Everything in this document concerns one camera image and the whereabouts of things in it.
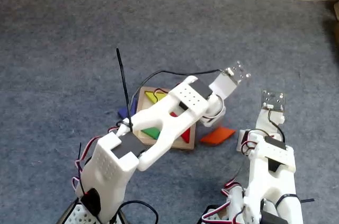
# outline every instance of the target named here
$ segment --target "white wire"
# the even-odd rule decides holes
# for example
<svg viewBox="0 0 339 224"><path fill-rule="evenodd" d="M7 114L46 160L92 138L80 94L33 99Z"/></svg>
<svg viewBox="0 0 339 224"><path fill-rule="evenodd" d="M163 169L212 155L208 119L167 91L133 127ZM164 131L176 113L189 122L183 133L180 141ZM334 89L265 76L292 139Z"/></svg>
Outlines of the white wire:
<svg viewBox="0 0 339 224"><path fill-rule="evenodd" d="M229 192L227 189L221 189L221 193L225 196L229 196Z"/></svg>
<svg viewBox="0 0 339 224"><path fill-rule="evenodd" d="M117 130L119 127L116 127L116 128L112 128L108 131L108 133L112 132L113 130Z"/></svg>
<svg viewBox="0 0 339 224"><path fill-rule="evenodd" d="M205 222L205 223L218 223L218 224L233 224L233 222L230 221L230 220L209 220L209 219L206 219L206 218L208 218L208 217L210 217L210 216L220 212L222 209L228 207L229 204L230 204L230 201L227 201L225 204L223 204L222 206L214 209L213 211L205 213L201 217L202 222Z"/></svg>
<svg viewBox="0 0 339 224"><path fill-rule="evenodd" d="M233 177L231 180L229 180L227 183L224 184L224 186L228 186L230 185L231 183L233 183L235 181L236 177Z"/></svg>
<svg viewBox="0 0 339 224"><path fill-rule="evenodd" d="M75 176L72 177L72 187L73 187L73 190L75 191L76 190L76 187L75 187L75 184L74 184L74 180L76 180L77 182L79 182L79 179Z"/></svg>
<svg viewBox="0 0 339 224"><path fill-rule="evenodd" d="M248 156L249 154L247 154L247 152L248 151L250 151L251 152L251 150L254 150L254 149L251 149L251 147L256 147L256 145L258 144L258 142L256 143L256 144L254 144L253 142L248 142L248 141L254 141L254 140L250 140L249 139L249 136L250 136L250 134L252 133L252 132L254 132L254 130L252 130L252 131L250 131L248 134L247 134L247 139L242 143L242 145L241 145L241 147L243 148L243 149L246 149L247 148L247 150L244 152L244 155L246 155L246 156Z"/></svg>

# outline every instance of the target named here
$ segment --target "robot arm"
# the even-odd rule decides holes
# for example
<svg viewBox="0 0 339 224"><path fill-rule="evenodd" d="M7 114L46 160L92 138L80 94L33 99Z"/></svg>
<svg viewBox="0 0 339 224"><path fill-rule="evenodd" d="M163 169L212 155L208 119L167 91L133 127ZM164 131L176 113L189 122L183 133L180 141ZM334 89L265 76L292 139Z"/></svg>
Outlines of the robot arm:
<svg viewBox="0 0 339 224"><path fill-rule="evenodd" d="M285 144L284 136L277 133L277 125L284 123L283 111L283 93L264 90L256 129L247 132L246 140L253 143L244 148L246 131L240 132L238 150L247 149L250 160L248 188L241 202L245 207L241 223L303 223L300 201L296 197L294 152ZM271 208L264 208L266 201Z"/></svg>
<svg viewBox="0 0 339 224"><path fill-rule="evenodd" d="M72 223L81 224L77 218L79 212L97 218L100 223L110 221L124 199L127 183L135 170L148 169L198 120L205 126L217 122L225 114L224 99L246 77L250 75L245 74L240 62L223 71L210 86L189 76L152 107L136 113L131 118L134 130L161 129L157 142L148 150L130 132L126 125L128 119L116 135L111 132L100 138L76 188L82 205L78 206L79 211L74 210L70 215L69 218L75 220ZM178 117L172 117L170 113L178 106L184 111Z"/></svg>

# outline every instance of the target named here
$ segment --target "red wire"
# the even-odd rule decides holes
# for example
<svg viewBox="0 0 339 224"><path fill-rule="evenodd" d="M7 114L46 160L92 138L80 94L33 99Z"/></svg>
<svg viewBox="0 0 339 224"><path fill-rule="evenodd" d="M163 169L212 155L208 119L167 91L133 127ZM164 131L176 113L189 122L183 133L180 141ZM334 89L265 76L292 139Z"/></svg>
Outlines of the red wire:
<svg viewBox="0 0 339 224"><path fill-rule="evenodd" d="M244 146L245 146L245 145L247 146L248 150L249 150L249 149L253 150L253 149L255 148L255 147L249 147L249 146L248 146L248 143L253 143L253 144L255 144L255 145L258 144L257 142L250 141L250 140L246 140L245 142L243 142L243 143L242 143L242 154L243 154L243 155L246 155L246 154L244 153Z"/></svg>
<svg viewBox="0 0 339 224"><path fill-rule="evenodd" d="M115 129L117 129L118 127L119 127L119 126L112 126L112 127L108 128L107 133L110 133L111 130L115 130Z"/></svg>
<svg viewBox="0 0 339 224"><path fill-rule="evenodd" d="M237 219L237 217L238 217L240 214L242 214L242 212L243 212L244 210L245 210L245 207L243 207L242 210L234 216L234 218L233 218L233 220L232 220L232 224L237 224L236 219Z"/></svg>
<svg viewBox="0 0 339 224"><path fill-rule="evenodd" d="M238 182L232 182L232 183L230 183L228 185L224 185L224 188L227 189L227 190L230 190L230 189L232 189L235 186L240 186L241 187L242 185L240 183L238 183Z"/></svg>
<svg viewBox="0 0 339 224"><path fill-rule="evenodd" d="M156 92L156 91L162 91L163 93L168 93L168 91L165 91L165 90L162 90L161 88L156 88L155 90L154 90L154 93Z"/></svg>
<svg viewBox="0 0 339 224"><path fill-rule="evenodd" d="M96 137L92 138L92 139L87 143L87 145L86 145L86 147L85 147L85 150L83 151L83 154L81 155L80 160L84 160L84 159L85 159L85 157L86 157L86 155L87 155L87 153L88 153L88 150L90 149L92 143L93 143L95 140L99 139L99 138L102 138L102 136L96 136Z"/></svg>

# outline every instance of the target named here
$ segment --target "gray carpet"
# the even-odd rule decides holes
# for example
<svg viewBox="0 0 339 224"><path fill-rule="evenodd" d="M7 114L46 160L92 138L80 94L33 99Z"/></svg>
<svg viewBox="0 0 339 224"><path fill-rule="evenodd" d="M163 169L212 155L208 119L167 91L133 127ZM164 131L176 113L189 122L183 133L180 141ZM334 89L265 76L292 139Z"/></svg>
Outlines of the gray carpet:
<svg viewBox="0 0 339 224"><path fill-rule="evenodd" d="M124 105L114 49L133 92L158 69L196 71L241 60L252 74L227 99L224 126L255 126L261 89L287 93L304 223L339 223L338 56L334 16L322 2L291 0L0 0L0 221L55 223L75 198L79 142L106 132ZM206 83L214 75L200 77ZM173 87L158 75L148 86ZM208 130L197 128L197 139ZM160 223L197 222L222 203L239 167L236 136L218 147L171 150L136 172L126 200L151 203ZM239 175L247 186L248 161ZM153 223L142 207L132 223Z"/></svg>

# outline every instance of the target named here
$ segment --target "black cable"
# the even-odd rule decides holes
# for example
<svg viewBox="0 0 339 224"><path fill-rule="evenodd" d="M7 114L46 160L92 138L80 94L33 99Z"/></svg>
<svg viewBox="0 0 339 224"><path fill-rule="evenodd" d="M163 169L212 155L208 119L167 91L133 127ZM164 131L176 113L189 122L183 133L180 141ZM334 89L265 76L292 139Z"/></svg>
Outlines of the black cable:
<svg viewBox="0 0 339 224"><path fill-rule="evenodd" d="M95 218L98 220L99 224L103 224L102 221L99 219L99 216L95 216Z"/></svg>
<svg viewBox="0 0 339 224"><path fill-rule="evenodd" d="M281 203L281 201L282 201L283 199L285 199L285 198L288 198L288 197L297 198L297 199L300 201L298 195L287 193L287 194L282 195L282 196L277 200L277 202L275 203L275 208L278 209L278 206L279 206L279 204Z"/></svg>
<svg viewBox="0 0 339 224"><path fill-rule="evenodd" d="M255 146L253 147L253 146L249 146L248 145L248 143L252 143L252 144L255 144ZM248 156L248 155L246 155L246 153L248 152L248 150L254 150L255 149L255 147L256 147L256 145L257 145L257 142L255 142L255 141L247 141L246 143L242 143L242 147L241 147L241 152L242 152L242 154L243 155L245 155L245 156Z"/></svg>
<svg viewBox="0 0 339 224"><path fill-rule="evenodd" d="M242 210L234 216L234 218L233 218L233 220L232 220L232 223L233 223L233 224L236 224L236 223L237 223L237 217L238 217L244 210L245 210L245 207L243 207Z"/></svg>
<svg viewBox="0 0 339 224"><path fill-rule="evenodd" d="M301 199L300 200L300 203L303 204L303 203L309 203L309 202L314 202L316 201L315 199Z"/></svg>
<svg viewBox="0 0 339 224"><path fill-rule="evenodd" d="M151 205L149 205L148 203L146 203L144 201L130 200L130 201L124 202L124 203L122 203L119 206L117 212L119 212L121 210L121 208L123 208L125 205L128 205L128 204L142 204L142 205L148 207L155 214L155 222L154 222L154 224L158 224L158 222L159 222L159 214L158 214L158 212Z"/></svg>
<svg viewBox="0 0 339 224"><path fill-rule="evenodd" d="M271 110L269 110L269 122L271 124L273 124L273 126L275 126L279 130L279 132L281 134L281 137L282 137L282 141L285 143L285 134L284 134L284 132L282 132L280 127L275 122L273 122L270 117L271 117Z"/></svg>
<svg viewBox="0 0 339 224"><path fill-rule="evenodd" d="M80 159L80 153L81 153L81 142L80 142L80 145L79 145L78 159ZM79 177L80 187L81 187L81 190L82 190L83 194L85 195L85 190L84 190L84 187L83 187L83 182L81 181L80 163L78 163L77 165L78 165L78 177Z"/></svg>
<svg viewBox="0 0 339 224"><path fill-rule="evenodd" d="M270 134L268 134L268 132L266 132L266 131L264 131L262 129L250 129L250 130L248 130L248 133L250 133L251 131L254 131L254 130L259 130L259 131L265 133L267 136L270 136Z"/></svg>
<svg viewBox="0 0 339 224"><path fill-rule="evenodd" d="M174 71L169 71L169 70L158 70L152 74L150 74L148 77L146 77L144 79L144 81L142 81L142 83L140 84L140 86L137 88L137 90L133 93L132 97L131 97L131 101L128 105L128 111L131 111L131 107L132 107L132 102L134 100L134 98L137 96L137 94L139 93L140 89L146 84L147 81L149 81L152 77L154 77L155 75L159 74L159 73L169 73L169 74L173 74L173 75L178 75L178 76L191 76L191 75L203 75L203 74L209 74L209 73L214 73L214 72L218 72L218 71L222 71L221 69L212 69L212 70L207 70L207 71L201 71L201 72L195 72L195 73L181 73L181 72L174 72Z"/></svg>
<svg viewBox="0 0 339 224"><path fill-rule="evenodd" d="M129 120L129 128L130 128L131 132L133 132L132 120L131 120L131 109L130 109L130 106L129 106L129 99L128 99L128 92L127 92L127 86L126 86L125 73L123 71L123 65L122 65L122 60L121 60L119 48L117 48L116 51L117 51L117 57L118 57L120 72L121 72L123 91L124 91L125 99L126 99L127 116L128 116L128 120Z"/></svg>
<svg viewBox="0 0 339 224"><path fill-rule="evenodd" d="M163 93L167 94L168 92L165 91L165 90L162 90L161 88L156 88L154 91L153 91L153 96L155 97L155 99L157 100L157 102L159 101L157 95L155 94L156 91L162 91Z"/></svg>
<svg viewBox="0 0 339 224"><path fill-rule="evenodd" d="M72 214L75 206L78 204L79 199L76 198L73 203L65 210L63 215L61 215L60 219L57 221L57 224L65 224L68 220L69 216Z"/></svg>
<svg viewBox="0 0 339 224"><path fill-rule="evenodd" d="M116 122L116 124L115 124L115 126L121 126L121 125L126 125L126 126L129 126L129 123L127 123L127 122L125 122L125 121L123 121L123 120L120 120L120 121L118 121L118 122Z"/></svg>
<svg viewBox="0 0 339 224"><path fill-rule="evenodd" d="M243 198L244 198L244 196L245 196L245 189L244 189L244 187L242 186L242 184L241 183L239 183L239 182L235 182L235 184L237 184L238 186L240 186L241 188L242 188L242 196L243 196Z"/></svg>

